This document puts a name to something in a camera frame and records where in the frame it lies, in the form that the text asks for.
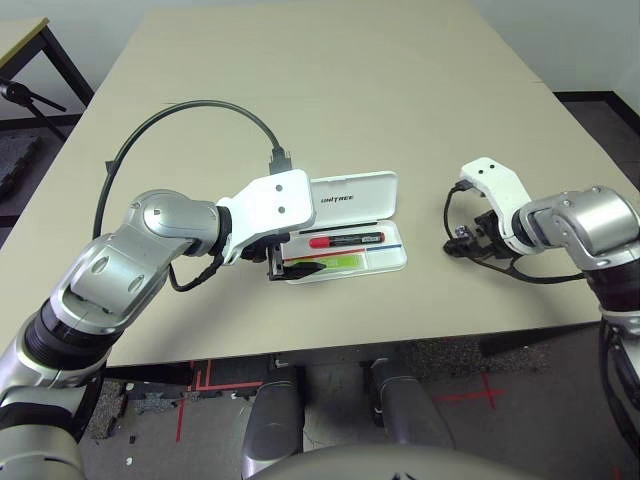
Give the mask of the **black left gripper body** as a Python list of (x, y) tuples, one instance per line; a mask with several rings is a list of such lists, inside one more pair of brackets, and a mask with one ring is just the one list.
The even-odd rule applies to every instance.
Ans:
[(270, 281), (286, 279), (282, 245), (290, 241), (289, 233), (263, 236), (242, 250), (242, 259), (253, 263), (268, 263)]

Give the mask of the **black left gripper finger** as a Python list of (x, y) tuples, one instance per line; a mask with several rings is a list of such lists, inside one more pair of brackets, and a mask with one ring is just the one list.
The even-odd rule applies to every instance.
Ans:
[(323, 263), (313, 261), (301, 261), (283, 266), (283, 279), (302, 279), (309, 275), (324, 270), (326, 266)]

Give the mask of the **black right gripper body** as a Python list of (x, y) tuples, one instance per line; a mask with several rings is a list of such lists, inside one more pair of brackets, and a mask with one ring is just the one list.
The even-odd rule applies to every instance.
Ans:
[(482, 258), (504, 258), (505, 257), (505, 243), (501, 237), (498, 224), (498, 216), (493, 211), (487, 211), (481, 215), (484, 215), (486, 220), (487, 236), (479, 238), (481, 247)]

